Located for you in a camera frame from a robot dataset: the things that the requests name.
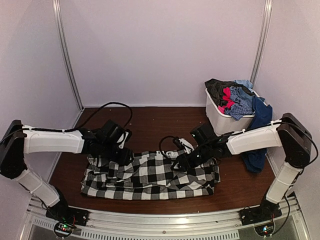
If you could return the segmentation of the black white plaid shirt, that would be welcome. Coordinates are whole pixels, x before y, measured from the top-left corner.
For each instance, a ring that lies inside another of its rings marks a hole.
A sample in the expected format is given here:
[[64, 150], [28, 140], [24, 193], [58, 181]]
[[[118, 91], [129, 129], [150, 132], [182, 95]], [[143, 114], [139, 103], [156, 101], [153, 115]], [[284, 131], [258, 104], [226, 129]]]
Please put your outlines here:
[[217, 162], [210, 159], [186, 172], [171, 170], [183, 151], [137, 153], [129, 165], [88, 156], [81, 194], [113, 200], [173, 200], [214, 194], [221, 181]]

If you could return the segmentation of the navy blue garment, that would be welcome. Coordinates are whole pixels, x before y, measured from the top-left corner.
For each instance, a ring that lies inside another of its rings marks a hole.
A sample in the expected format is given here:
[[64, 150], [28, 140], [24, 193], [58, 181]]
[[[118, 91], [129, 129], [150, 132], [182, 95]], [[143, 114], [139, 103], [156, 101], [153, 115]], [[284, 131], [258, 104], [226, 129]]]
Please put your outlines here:
[[[248, 129], [263, 127], [271, 122], [273, 117], [273, 108], [271, 105], [265, 105], [264, 98], [254, 96], [252, 98], [252, 109], [254, 117]], [[251, 173], [261, 173], [265, 166], [265, 159], [267, 148], [247, 151], [242, 153], [241, 159], [243, 160], [246, 169]]]

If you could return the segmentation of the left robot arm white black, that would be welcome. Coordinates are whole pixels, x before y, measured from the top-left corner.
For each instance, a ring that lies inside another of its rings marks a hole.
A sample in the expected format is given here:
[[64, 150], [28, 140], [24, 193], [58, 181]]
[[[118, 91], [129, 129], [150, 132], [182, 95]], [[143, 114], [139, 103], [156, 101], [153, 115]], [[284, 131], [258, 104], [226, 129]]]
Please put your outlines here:
[[0, 173], [15, 180], [38, 197], [61, 222], [72, 218], [72, 211], [64, 195], [33, 171], [26, 156], [42, 157], [50, 153], [90, 155], [127, 165], [133, 152], [125, 147], [132, 132], [108, 120], [101, 128], [72, 129], [37, 128], [13, 120], [0, 141]]

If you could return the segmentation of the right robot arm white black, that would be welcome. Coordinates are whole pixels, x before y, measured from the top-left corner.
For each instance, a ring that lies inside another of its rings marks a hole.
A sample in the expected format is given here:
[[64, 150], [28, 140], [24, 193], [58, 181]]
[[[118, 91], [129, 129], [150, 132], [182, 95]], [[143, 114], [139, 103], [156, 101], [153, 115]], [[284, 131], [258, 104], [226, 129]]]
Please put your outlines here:
[[224, 159], [231, 156], [266, 149], [281, 149], [284, 160], [278, 167], [273, 182], [267, 188], [258, 206], [244, 207], [239, 212], [243, 225], [269, 221], [281, 216], [280, 202], [293, 187], [299, 175], [314, 159], [312, 148], [316, 148], [311, 133], [291, 113], [285, 113], [278, 120], [254, 127], [216, 135], [210, 124], [195, 128], [191, 135], [197, 142], [195, 148], [188, 147], [177, 137], [174, 143], [186, 152], [173, 162], [173, 171], [186, 172], [209, 159]]

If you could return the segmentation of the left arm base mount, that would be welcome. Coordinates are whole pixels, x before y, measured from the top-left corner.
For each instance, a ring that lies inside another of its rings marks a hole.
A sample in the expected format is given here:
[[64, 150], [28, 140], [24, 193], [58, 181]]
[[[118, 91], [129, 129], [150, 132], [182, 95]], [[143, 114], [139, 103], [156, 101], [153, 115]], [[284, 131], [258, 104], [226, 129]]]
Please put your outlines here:
[[87, 225], [90, 213], [85, 209], [70, 207], [63, 194], [59, 191], [58, 194], [59, 201], [56, 205], [50, 207], [42, 201], [41, 207], [46, 210], [47, 218], [57, 221], [53, 227], [54, 234], [60, 239], [65, 239], [73, 233], [77, 226]]

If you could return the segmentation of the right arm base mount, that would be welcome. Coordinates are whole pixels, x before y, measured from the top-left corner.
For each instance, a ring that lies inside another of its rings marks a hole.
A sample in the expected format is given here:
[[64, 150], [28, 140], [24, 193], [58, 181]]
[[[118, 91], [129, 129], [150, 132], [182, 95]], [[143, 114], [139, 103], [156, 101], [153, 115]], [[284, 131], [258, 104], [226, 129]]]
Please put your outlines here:
[[270, 237], [276, 229], [275, 218], [281, 217], [282, 211], [279, 203], [272, 203], [264, 197], [260, 205], [240, 210], [239, 216], [243, 226], [256, 225], [254, 230], [260, 237]]

